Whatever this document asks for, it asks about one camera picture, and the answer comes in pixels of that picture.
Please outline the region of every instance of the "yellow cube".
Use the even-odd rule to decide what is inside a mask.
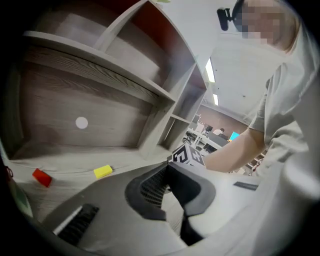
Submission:
[[[94,174],[97,179],[100,179],[100,178],[112,173],[112,169],[111,169],[110,165],[102,166],[100,168],[94,169],[93,171],[94,171]]]

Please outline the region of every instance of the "ceiling light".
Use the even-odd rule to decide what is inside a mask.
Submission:
[[[206,69],[206,73],[208,74],[209,81],[212,83],[215,83],[216,80],[215,80],[214,70],[212,68],[212,64],[211,64],[210,59],[208,60],[206,66],[205,66],[205,69]]]
[[[213,94],[213,100],[214,100],[214,104],[216,104],[217,106],[219,106],[218,95]]]

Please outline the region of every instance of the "sleeve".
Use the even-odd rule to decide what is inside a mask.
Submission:
[[[250,129],[253,129],[262,133],[265,132],[265,109],[266,109],[266,99],[268,95],[268,87],[269,87],[269,80],[266,83],[266,89],[260,101],[258,110],[249,125]]]

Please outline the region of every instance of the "desk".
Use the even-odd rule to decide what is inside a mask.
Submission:
[[[214,147],[216,150],[219,150],[222,148],[219,144],[213,142],[211,139],[208,139],[206,136],[204,136],[202,133],[197,132],[195,130],[192,130],[188,128],[188,132],[195,134],[197,137],[195,141],[192,143],[192,147],[196,148],[197,144],[199,143],[200,140],[203,140],[205,143],[208,143],[210,146]]]

